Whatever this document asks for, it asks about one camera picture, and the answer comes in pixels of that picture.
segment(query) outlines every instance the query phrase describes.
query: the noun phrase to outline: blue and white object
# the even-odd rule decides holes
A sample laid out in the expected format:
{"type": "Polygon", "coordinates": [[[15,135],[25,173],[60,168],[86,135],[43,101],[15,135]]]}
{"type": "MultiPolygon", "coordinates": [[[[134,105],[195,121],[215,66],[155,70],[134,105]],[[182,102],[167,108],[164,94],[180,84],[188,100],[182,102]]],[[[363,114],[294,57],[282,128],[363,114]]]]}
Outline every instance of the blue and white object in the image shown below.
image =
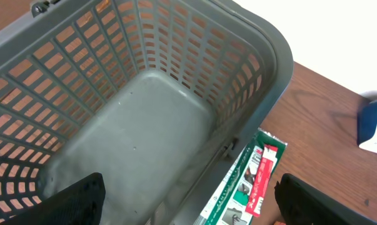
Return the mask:
{"type": "Polygon", "coordinates": [[[377,100],[358,114],[358,144],[361,149],[377,153],[377,100]]]}

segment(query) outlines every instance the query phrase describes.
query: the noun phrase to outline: basket bottom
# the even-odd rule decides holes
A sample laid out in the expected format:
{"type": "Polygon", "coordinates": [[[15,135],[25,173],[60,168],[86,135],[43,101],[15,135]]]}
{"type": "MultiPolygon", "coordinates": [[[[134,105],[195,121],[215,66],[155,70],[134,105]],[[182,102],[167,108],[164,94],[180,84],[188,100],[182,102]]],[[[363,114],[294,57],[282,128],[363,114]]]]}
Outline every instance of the basket bottom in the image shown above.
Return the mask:
{"type": "Polygon", "coordinates": [[[44,197],[103,175],[101,224],[143,224],[152,216],[214,123],[202,99],[159,71],[136,76],[40,174],[44,197]]]}

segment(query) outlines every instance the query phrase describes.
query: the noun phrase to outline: gray plastic basket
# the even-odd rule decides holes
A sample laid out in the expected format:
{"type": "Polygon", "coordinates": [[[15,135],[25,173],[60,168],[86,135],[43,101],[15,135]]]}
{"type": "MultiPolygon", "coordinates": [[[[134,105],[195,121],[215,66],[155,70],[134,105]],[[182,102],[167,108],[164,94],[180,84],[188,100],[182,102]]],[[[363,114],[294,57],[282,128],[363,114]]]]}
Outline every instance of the gray plastic basket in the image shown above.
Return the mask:
{"type": "Polygon", "coordinates": [[[293,73],[282,35],[231,1],[35,10],[0,32],[0,222],[99,172],[103,224],[192,223],[196,184],[293,73]]]}

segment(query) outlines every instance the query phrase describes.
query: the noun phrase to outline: perforated basket wall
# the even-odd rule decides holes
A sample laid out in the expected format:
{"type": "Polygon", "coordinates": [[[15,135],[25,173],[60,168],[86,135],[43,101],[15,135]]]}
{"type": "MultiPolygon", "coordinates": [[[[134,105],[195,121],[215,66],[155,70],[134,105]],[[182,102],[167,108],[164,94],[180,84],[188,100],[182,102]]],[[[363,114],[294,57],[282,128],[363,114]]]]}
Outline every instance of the perforated basket wall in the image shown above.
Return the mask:
{"type": "Polygon", "coordinates": [[[40,169],[141,71],[163,71],[217,115],[193,179],[273,79],[255,46],[180,1],[90,1],[51,29],[0,65],[0,222],[41,202],[40,169]]]}

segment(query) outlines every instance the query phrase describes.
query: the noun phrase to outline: wooden table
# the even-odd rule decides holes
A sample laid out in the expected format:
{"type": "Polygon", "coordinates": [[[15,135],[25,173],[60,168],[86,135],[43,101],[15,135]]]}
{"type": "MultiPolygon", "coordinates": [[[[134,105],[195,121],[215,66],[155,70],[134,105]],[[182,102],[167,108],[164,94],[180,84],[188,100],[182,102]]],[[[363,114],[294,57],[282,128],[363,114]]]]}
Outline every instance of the wooden table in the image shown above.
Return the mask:
{"type": "MultiPolygon", "coordinates": [[[[27,12],[30,1],[0,1],[0,30],[27,12]]],[[[284,173],[377,221],[377,154],[356,145],[356,113],[367,102],[295,64],[291,84],[261,125],[288,147],[253,224],[272,224],[280,216],[274,185],[284,173]]]]}

